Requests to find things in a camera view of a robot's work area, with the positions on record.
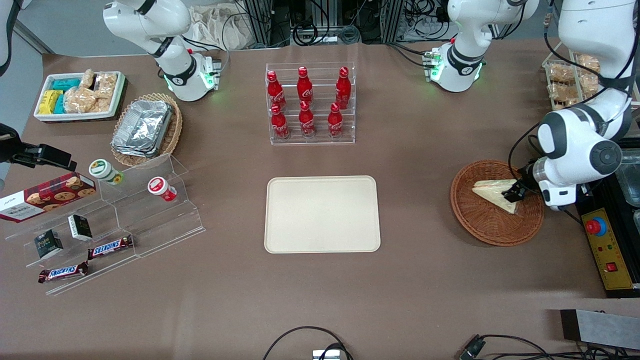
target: white tray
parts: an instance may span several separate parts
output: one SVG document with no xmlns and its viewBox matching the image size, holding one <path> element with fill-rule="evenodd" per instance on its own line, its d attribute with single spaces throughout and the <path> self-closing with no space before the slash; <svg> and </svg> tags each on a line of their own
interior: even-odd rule
<svg viewBox="0 0 640 360">
<path fill-rule="evenodd" d="M 379 247 L 373 177 L 276 177 L 267 185 L 268 252 L 374 252 Z"/>
<path fill-rule="evenodd" d="M 102 111 L 100 113 L 84 113 L 84 114 L 39 114 L 38 110 L 40 107 L 40 103 L 42 102 L 42 97 L 44 96 L 44 92 L 46 90 L 51 89 L 51 84 L 54 80 L 60 79 L 74 79 L 74 78 L 82 78 L 82 72 L 75 72 L 70 74 L 53 74 L 47 76 L 47 79 L 44 81 L 44 85 L 40 90 L 40 96 L 38 97 L 38 102 L 36 103 L 36 108 L 33 110 L 33 116 L 42 121 L 42 122 L 80 122 L 80 121 L 96 121 L 97 119 L 104 119 L 112 117 L 116 114 L 118 110 L 118 104 L 120 104 L 120 96 L 122 96 L 122 89 L 125 83 L 125 76 L 120 71 L 101 71 L 107 74 L 116 74 L 118 76 L 118 80 L 116 80 L 116 87 L 113 90 L 113 98 L 111 99 L 111 105 L 109 105 L 109 111 Z"/>
</svg>

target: red bottle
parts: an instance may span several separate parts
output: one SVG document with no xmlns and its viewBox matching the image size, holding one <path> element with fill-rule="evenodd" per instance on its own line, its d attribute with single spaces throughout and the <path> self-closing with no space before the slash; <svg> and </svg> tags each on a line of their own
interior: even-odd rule
<svg viewBox="0 0 640 360">
<path fill-rule="evenodd" d="M 316 127 L 314 126 L 314 114 L 309 110 L 309 103 L 307 101 L 300 102 L 300 129 L 302 130 L 302 136 L 306 139 L 310 139 L 316 135 Z"/>
<path fill-rule="evenodd" d="M 271 127 L 273 133 L 279 139 L 288 139 L 291 136 L 287 126 L 287 118 L 280 112 L 280 105 L 271 105 Z"/>
<path fill-rule="evenodd" d="M 331 113 L 329 113 L 328 121 L 331 138 L 340 138 L 342 136 L 342 114 L 340 113 L 340 105 L 337 102 L 331 104 Z"/>
<path fill-rule="evenodd" d="M 340 68 L 340 77 L 335 84 L 335 102 L 340 105 L 340 109 L 345 110 L 349 105 L 351 97 L 351 82 L 349 80 L 349 68 L 343 66 Z"/>
<path fill-rule="evenodd" d="M 307 101 L 309 107 L 311 107 L 314 102 L 314 86 L 307 74 L 306 67 L 301 66 L 298 68 L 298 97 L 300 101 Z"/>
<path fill-rule="evenodd" d="M 287 109 L 287 101 L 284 99 L 284 90 L 282 89 L 282 85 L 278 81 L 276 72 L 267 72 L 267 80 L 269 81 L 269 86 L 267 86 L 269 101 L 271 101 L 271 104 L 280 105 L 280 110 L 285 111 Z"/>
</svg>

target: red switch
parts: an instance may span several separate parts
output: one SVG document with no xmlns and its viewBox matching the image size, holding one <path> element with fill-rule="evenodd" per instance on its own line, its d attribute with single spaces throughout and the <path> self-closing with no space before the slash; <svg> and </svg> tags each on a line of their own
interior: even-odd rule
<svg viewBox="0 0 640 360">
<path fill-rule="evenodd" d="M 616 266 L 616 263 L 607 263 L 605 266 L 607 267 L 608 272 L 618 271 L 618 267 Z"/>
<path fill-rule="evenodd" d="M 584 227 L 587 228 L 587 233 L 592 235 L 595 235 L 602 230 L 602 226 L 600 226 L 600 223 L 596 220 L 587 221 L 586 224 L 584 224 Z"/>
</svg>

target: brown table surface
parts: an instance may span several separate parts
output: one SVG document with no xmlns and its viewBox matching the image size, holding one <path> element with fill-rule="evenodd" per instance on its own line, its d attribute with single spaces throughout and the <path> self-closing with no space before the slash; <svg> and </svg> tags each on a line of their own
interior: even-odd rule
<svg viewBox="0 0 640 360">
<path fill-rule="evenodd" d="M 415 45 L 430 49 L 429 44 Z M 449 185 L 481 159 L 505 160 L 549 109 L 541 40 L 492 44 L 481 77 L 461 94 L 425 83 L 383 45 L 232 53 L 220 90 L 180 102 L 174 155 L 190 170 L 189 198 L 206 232 L 57 297 L 46 297 L 22 252 L 2 241 L 0 354 L 7 359 L 260 359 L 299 325 L 335 331 L 357 359 L 452 359 L 475 333 L 562 340 L 555 309 L 640 317 L 637 299 L 607 300 L 580 226 L 546 211 L 528 243 L 484 245 L 455 219 Z M 356 61 L 355 145 L 273 147 L 264 105 L 266 63 Z M 45 56 L 44 74 L 119 70 L 125 100 L 168 92 L 150 56 Z M 114 122 L 42 124 L 23 140 L 73 154 L 82 171 L 112 158 Z M 514 162 L 531 154 L 526 146 Z M 4 195 L 64 170 L 12 166 Z M 382 244 L 365 254 L 272 255 L 263 247 L 267 182 L 279 176 L 370 175 Z M 292 334 L 274 359 L 308 359 L 328 336 Z M 487 350 L 524 350 L 494 341 Z"/>
</svg>

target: round wicker basket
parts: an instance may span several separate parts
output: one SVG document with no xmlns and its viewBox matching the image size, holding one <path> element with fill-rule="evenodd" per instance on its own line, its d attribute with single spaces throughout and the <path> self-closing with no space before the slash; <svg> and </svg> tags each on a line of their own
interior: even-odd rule
<svg viewBox="0 0 640 360">
<path fill-rule="evenodd" d="M 168 104 L 171 104 L 173 108 L 173 114 L 171 115 L 169 126 L 167 127 L 166 133 L 164 134 L 162 147 L 160 148 L 160 153 L 158 154 L 158 156 L 163 154 L 171 154 L 173 150 L 175 150 L 176 145 L 178 145 L 178 139 L 180 138 L 180 132 L 182 131 L 182 114 L 180 113 L 178 104 L 176 104 L 175 100 L 173 100 L 170 96 L 165 94 L 157 94 L 157 93 L 142 95 L 141 97 L 137 98 L 135 101 L 138 101 L 138 100 L 164 101 Z M 127 105 L 125 110 L 120 114 L 120 118 L 118 119 L 116 128 L 113 131 L 114 134 L 116 133 L 116 131 L 118 131 L 118 128 L 120 127 L 120 124 L 122 123 L 122 119 L 124 118 L 124 115 L 127 113 L 127 110 L 129 110 L 129 108 L 131 107 L 131 104 L 133 104 L 135 101 Z M 127 165 L 129 167 L 140 165 L 152 159 L 152 158 L 145 158 L 143 156 L 132 156 L 132 155 L 120 154 L 119 152 L 115 151 L 114 148 L 111 148 L 111 152 L 113 153 L 113 156 L 116 158 L 116 160 L 118 160 L 119 163 Z"/>
<path fill-rule="evenodd" d="M 542 226 L 542 198 L 527 196 L 515 214 L 481 198 L 471 189 L 476 181 L 512 179 L 507 163 L 481 160 L 458 172 L 451 184 L 451 207 L 462 226 L 478 240 L 496 246 L 515 246 L 530 240 Z"/>
</svg>

